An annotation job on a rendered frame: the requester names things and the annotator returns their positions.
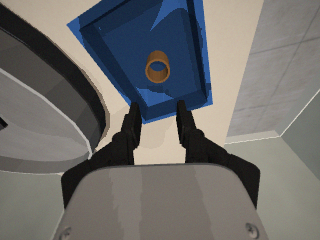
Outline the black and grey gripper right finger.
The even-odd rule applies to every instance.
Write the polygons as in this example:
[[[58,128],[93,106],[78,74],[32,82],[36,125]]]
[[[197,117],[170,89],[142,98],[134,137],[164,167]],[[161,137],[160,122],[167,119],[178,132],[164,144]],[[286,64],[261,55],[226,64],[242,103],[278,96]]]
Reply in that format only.
[[[214,163],[225,166],[236,173],[244,185],[255,209],[257,209],[260,170],[205,137],[197,129],[191,111],[187,111],[185,101],[177,101],[176,123],[179,143],[186,149],[185,163]]]

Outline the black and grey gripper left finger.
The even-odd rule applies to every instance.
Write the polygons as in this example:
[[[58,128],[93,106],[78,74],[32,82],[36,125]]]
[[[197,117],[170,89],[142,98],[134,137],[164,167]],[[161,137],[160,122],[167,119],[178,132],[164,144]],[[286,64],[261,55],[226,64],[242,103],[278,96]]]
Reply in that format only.
[[[61,177],[61,186],[66,209],[76,187],[88,173],[103,167],[134,165],[133,151],[140,144],[142,117],[139,105],[131,102],[129,113],[125,114],[121,131],[113,135],[112,141],[88,160],[67,170]]]

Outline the bronze bushing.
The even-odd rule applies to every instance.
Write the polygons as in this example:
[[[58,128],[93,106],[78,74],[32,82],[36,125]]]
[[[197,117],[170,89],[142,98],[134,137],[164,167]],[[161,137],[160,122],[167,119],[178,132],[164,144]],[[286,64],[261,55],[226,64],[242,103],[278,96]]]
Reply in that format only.
[[[162,71],[154,71],[149,66],[154,61],[163,62],[166,65],[166,67]],[[170,75],[170,66],[167,55],[159,50],[151,52],[147,58],[145,72],[147,78],[151,82],[162,83],[166,81]]]

